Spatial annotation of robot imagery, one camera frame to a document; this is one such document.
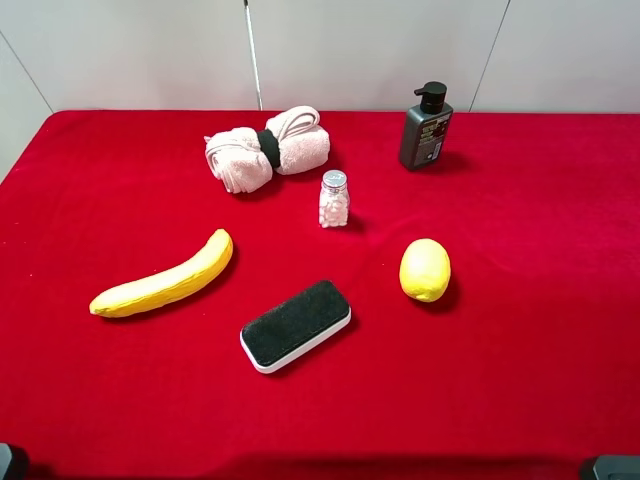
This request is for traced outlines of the dark grey pump bottle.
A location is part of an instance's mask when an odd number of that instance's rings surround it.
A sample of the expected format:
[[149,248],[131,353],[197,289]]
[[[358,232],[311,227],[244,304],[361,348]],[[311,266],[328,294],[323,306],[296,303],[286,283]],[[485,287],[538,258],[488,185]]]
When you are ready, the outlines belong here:
[[406,112],[399,153],[400,163],[410,171],[439,158],[454,113],[442,82],[427,82],[414,94],[420,101]]

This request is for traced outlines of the white vertical pole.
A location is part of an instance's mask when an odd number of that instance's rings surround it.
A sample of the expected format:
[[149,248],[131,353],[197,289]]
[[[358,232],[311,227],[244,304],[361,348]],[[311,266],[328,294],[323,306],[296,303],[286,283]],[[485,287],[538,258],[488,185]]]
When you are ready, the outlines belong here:
[[250,4],[248,0],[243,0],[243,11],[244,11],[247,36],[248,36],[248,44],[249,44],[249,52],[250,52],[251,68],[253,73],[257,108],[258,110],[262,111],[263,100],[262,100],[259,69],[258,69],[258,62],[257,62],[257,55],[256,55],[256,44],[255,44],[254,32],[253,32],[253,26],[252,26],[252,20],[251,20]]

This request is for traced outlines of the yellow lemon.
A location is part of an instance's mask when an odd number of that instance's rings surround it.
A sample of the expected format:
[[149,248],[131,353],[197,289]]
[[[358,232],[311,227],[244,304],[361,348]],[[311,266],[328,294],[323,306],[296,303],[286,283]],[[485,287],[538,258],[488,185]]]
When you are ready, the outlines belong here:
[[408,297],[424,303],[435,302],[445,293],[450,278],[450,259],[440,243],[422,238],[407,247],[400,263],[399,281]]

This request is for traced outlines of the red table cloth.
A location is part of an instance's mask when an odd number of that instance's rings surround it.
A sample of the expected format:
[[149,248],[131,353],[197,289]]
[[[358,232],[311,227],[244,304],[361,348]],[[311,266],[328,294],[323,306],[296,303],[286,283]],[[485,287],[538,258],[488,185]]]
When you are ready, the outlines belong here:
[[[206,135],[258,111],[65,111],[1,184],[1,438],[47,479],[574,479],[639,451],[639,119],[456,113],[441,158],[398,160],[400,113],[323,112],[322,173],[227,193]],[[100,293],[175,267],[217,229],[222,273],[122,318]],[[402,256],[440,243],[443,296]],[[271,374],[252,320],[328,280],[350,323]]]

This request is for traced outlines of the black object bottom left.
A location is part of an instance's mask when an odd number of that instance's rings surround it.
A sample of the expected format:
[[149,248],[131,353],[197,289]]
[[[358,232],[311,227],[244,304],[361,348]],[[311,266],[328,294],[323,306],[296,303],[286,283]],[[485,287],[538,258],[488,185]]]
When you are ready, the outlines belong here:
[[23,448],[0,444],[0,480],[24,480],[29,464],[29,457]]

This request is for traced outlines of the black object bottom right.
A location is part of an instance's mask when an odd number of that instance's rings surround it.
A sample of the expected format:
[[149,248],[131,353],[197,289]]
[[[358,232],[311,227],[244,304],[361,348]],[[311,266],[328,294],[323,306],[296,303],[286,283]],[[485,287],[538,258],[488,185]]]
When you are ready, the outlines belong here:
[[581,480],[640,480],[639,455],[600,455],[580,468]]

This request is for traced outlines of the black and white eraser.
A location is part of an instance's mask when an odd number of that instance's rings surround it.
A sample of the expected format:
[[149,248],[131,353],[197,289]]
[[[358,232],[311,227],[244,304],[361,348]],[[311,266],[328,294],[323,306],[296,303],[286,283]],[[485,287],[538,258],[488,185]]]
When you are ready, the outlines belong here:
[[322,280],[246,324],[240,343],[253,367],[271,374],[345,328],[351,318],[346,298]]

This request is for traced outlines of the yellow banana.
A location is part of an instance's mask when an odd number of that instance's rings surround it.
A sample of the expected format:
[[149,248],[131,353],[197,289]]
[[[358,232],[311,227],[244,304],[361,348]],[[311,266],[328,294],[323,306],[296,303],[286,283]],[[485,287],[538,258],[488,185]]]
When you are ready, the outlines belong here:
[[93,315],[122,318],[182,300],[206,287],[229,264],[233,241],[217,229],[190,259],[168,270],[112,287],[89,304]]

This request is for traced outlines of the black object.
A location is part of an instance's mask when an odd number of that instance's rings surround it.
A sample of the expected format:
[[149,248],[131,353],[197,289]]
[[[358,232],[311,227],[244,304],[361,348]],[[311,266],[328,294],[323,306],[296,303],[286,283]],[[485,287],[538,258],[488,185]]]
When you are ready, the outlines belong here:
[[600,455],[580,468],[581,480],[640,480],[639,455]]
[[29,464],[29,457],[23,448],[0,444],[0,480],[24,480]]

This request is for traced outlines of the clear bottle of white pills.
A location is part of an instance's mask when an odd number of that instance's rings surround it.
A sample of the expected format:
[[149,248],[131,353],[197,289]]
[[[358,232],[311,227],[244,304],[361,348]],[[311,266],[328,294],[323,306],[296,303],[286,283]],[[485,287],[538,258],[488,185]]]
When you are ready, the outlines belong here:
[[319,224],[323,228],[345,226],[348,221],[350,197],[347,176],[341,170],[324,173],[319,195]]

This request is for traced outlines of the rolled pink towel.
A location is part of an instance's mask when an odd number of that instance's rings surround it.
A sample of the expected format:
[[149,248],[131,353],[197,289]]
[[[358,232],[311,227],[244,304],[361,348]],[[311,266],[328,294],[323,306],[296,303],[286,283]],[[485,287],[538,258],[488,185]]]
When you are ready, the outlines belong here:
[[249,127],[206,137],[207,163],[231,194],[254,192],[275,173],[293,175],[320,167],[328,161],[330,139],[319,120],[319,113],[310,106],[297,106],[267,120],[265,128],[279,141],[281,166],[276,170],[260,150],[256,132],[261,130]]

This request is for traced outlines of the black elastic band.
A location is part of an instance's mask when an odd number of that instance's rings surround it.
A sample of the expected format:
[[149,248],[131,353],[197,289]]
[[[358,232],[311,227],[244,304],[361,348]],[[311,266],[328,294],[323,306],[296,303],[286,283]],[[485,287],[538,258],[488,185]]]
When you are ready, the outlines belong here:
[[281,166],[279,141],[273,132],[267,128],[256,132],[261,152],[266,156],[271,168],[278,169]]

